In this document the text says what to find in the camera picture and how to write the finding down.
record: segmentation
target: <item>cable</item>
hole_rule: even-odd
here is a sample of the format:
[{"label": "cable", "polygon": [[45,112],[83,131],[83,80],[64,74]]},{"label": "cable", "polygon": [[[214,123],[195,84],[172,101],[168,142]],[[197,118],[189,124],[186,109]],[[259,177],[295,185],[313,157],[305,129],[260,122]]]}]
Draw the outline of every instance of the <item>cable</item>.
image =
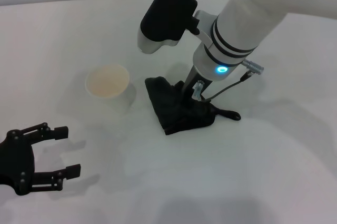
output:
[{"label": "cable", "polygon": [[208,102],[208,101],[211,101],[212,99],[216,98],[217,96],[219,96],[220,94],[222,94],[224,91],[230,89],[231,87],[234,87],[236,85],[238,85],[239,83],[242,83],[244,81],[246,81],[248,78],[250,78],[252,76],[253,72],[251,72],[250,70],[247,71],[241,78],[240,78],[240,81],[237,81],[236,83],[233,83],[232,85],[230,86],[227,86],[226,88],[224,88],[223,90],[219,91],[217,94],[215,94],[214,96],[208,98],[208,99],[205,99],[205,100],[202,100],[201,102]]},{"label": "cable", "polygon": [[208,102],[208,101],[211,101],[212,99],[216,98],[217,96],[219,96],[221,93],[223,93],[224,91],[230,89],[231,87],[234,87],[236,85],[238,85],[239,83],[241,83],[241,81],[238,81],[236,83],[233,83],[232,85],[224,88],[223,90],[219,91],[217,94],[215,94],[214,96],[208,98],[208,99],[205,99],[205,100],[202,100],[201,102]]}]

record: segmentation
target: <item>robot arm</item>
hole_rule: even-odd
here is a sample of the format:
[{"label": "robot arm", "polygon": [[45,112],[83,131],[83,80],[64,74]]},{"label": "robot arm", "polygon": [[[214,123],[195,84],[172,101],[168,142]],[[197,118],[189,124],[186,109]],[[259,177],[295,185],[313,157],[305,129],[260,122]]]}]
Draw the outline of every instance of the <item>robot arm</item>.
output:
[{"label": "robot arm", "polygon": [[[153,2],[142,21],[138,33],[138,46],[144,53],[154,53],[162,45],[174,46],[183,34],[181,29],[189,29],[199,37],[202,43],[194,53],[193,67],[185,81],[183,91],[202,81],[204,83],[202,92],[213,81],[225,79],[238,65],[252,65],[245,58],[259,46],[287,13],[337,19],[337,0],[230,0],[218,16],[197,11],[194,17],[191,12],[196,9],[196,4],[193,4],[195,0],[178,1],[155,0]],[[161,17],[163,11],[157,9],[165,9],[163,6],[170,9],[170,16]],[[145,19],[149,15],[157,20],[156,25],[147,24],[148,21]],[[158,37],[156,33],[161,31],[175,33],[178,30],[180,33],[175,37],[167,35],[165,40],[153,40],[153,37]],[[252,72],[261,73],[263,68],[259,67],[259,69],[260,71]]]},{"label": "robot arm", "polygon": [[67,137],[68,127],[51,130],[47,123],[23,130],[10,130],[0,143],[0,184],[11,186],[19,196],[39,191],[62,191],[63,180],[78,178],[81,165],[52,172],[35,172],[32,145]]}]

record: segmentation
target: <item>white tabletop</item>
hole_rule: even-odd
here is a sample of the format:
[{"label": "white tabletop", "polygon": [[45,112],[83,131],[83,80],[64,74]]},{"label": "white tabletop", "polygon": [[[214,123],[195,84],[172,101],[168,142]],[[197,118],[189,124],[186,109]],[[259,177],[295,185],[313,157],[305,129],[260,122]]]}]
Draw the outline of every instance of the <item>white tabletop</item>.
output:
[{"label": "white tabletop", "polygon": [[[227,0],[197,0],[217,14]],[[0,223],[337,223],[337,21],[289,15],[248,57],[265,67],[214,100],[240,112],[164,135],[144,80],[185,80],[199,44],[142,54],[152,0],[82,0],[0,7],[0,133],[47,122],[69,139],[34,145],[36,171],[82,165],[62,192],[17,196],[0,186]],[[125,115],[85,92],[97,65],[130,72]],[[205,96],[235,82],[238,67]]]}]

